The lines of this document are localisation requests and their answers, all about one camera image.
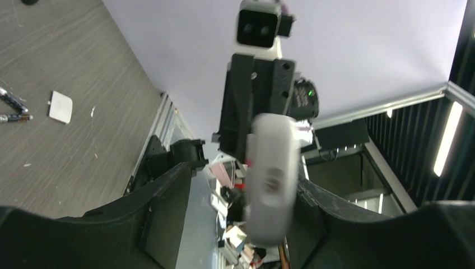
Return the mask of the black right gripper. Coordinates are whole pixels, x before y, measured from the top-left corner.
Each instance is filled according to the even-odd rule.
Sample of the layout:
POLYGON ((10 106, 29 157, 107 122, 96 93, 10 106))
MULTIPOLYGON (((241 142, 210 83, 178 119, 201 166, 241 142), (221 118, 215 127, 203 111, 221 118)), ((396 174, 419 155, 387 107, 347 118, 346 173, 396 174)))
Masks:
POLYGON ((295 71, 289 59, 258 59, 233 54, 229 64, 217 135, 219 150, 243 162, 246 137, 259 114, 289 116, 297 121, 319 114, 319 98, 311 80, 295 71))

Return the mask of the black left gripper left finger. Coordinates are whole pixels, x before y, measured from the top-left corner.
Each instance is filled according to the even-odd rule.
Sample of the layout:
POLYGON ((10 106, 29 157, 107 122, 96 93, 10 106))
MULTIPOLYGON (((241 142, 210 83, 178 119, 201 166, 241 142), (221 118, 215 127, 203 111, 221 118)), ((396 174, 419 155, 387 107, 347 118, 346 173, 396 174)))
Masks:
POLYGON ((191 181, 180 163, 82 217, 1 207, 1 267, 176 268, 191 181))

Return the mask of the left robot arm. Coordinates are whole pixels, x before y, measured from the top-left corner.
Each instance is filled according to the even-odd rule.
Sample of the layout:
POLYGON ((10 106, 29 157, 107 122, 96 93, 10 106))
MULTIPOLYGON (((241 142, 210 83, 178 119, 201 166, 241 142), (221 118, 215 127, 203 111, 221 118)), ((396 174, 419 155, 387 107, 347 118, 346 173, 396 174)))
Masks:
MULTIPOLYGON (((156 136, 148 180, 82 217, 1 207, 2 268, 178 268, 185 199, 208 161, 201 140, 166 151, 156 136)), ((360 208, 300 178, 289 268, 473 268, 474 203, 442 201, 398 217, 360 208)))

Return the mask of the white remote control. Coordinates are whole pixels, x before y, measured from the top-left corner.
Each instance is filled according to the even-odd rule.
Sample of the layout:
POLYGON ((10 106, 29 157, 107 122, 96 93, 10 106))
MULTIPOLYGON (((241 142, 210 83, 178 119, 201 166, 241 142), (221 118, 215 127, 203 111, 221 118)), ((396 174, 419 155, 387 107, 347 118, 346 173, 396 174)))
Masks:
POLYGON ((252 122, 245 178, 249 240, 261 248, 283 242, 291 225, 299 173, 300 141, 295 120, 263 113, 252 122))

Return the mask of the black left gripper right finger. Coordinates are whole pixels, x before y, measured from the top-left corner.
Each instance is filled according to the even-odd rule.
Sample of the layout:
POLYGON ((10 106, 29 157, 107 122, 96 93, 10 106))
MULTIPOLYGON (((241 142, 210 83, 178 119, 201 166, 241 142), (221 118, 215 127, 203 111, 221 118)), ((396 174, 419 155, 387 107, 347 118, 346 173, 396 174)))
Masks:
POLYGON ((291 268, 473 268, 474 203, 389 217, 300 177, 287 244, 291 268))

